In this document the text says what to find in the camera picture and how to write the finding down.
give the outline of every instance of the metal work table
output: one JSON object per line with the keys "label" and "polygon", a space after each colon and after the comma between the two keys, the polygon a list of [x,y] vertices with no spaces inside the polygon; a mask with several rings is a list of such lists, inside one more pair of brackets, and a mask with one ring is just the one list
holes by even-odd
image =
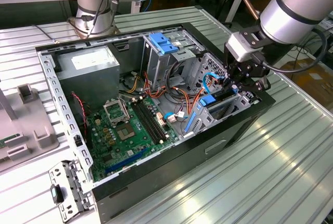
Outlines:
{"label": "metal work table", "polygon": [[[228,30],[194,7],[116,17],[121,32],[191,22],[219,48]],[[77,39],[65,22],[42,28]],[[57,133],[57,149],[0,176],[0,223],[61,223],[48,170],[73,159],[34,47],[50,44],[38,29],[0,30],[0,87],[38,89]],[[275,105],[242,139],[110,223],[321,223],[333,208],[333,117],[286,78],[271,74]],[[92,210],[74,224],[99,223]]]}

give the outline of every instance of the expansion card bracket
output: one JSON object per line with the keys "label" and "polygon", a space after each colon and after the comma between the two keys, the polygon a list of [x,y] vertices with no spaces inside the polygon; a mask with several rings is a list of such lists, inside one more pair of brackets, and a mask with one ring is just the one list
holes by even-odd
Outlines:
{"label": "expansion card bracket", "polygon": [[88,181],[79,160],[64,160],[50,169],[48,174],[52,182],[53,201],[58,204],[64,223],[95,204],[91,191],[83,193],[82,187]]}

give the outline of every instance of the motherboard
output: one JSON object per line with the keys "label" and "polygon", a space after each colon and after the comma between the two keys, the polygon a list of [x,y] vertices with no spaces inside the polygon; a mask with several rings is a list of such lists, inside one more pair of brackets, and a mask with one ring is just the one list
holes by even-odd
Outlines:
{"label": "motherboard", "polygon": [[[94,159],[92,173],[99,181],[178,141],[178,136],[161,119],[161,112],[152,99],[120,104],[114,101],[87,117],[92,135],[90,154]],[[124,121],[114,124],[114,118],[127,114]]]}

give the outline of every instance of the cardboard box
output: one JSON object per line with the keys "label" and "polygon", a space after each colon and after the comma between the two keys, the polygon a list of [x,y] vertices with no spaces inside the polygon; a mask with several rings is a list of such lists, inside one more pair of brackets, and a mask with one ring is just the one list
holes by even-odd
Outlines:
{"label": "cardboard box", "polygon": [[[297,61],[296,68],[306,67],[313,62],[313,59],[307,58]],[[282,69],[293,69],[294,61],[290,61],[282,66]],[[292,76],[292,81],[302,90],[307,92],[312,98],[323,105],[327,110],[333,109],[333,72],[326,71],[320,65],[296,73]]]}

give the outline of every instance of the blue drive bay latch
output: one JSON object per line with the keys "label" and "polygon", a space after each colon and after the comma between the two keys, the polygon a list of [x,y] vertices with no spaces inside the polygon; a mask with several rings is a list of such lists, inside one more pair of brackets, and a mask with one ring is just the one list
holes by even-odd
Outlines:
{"label": "blue drive bay latch", "polygon": [[161,51],[163,55],[179,51],[179,49],[172,45],[167,37],[162,33],[154,33],[149,35],[149,39]]}

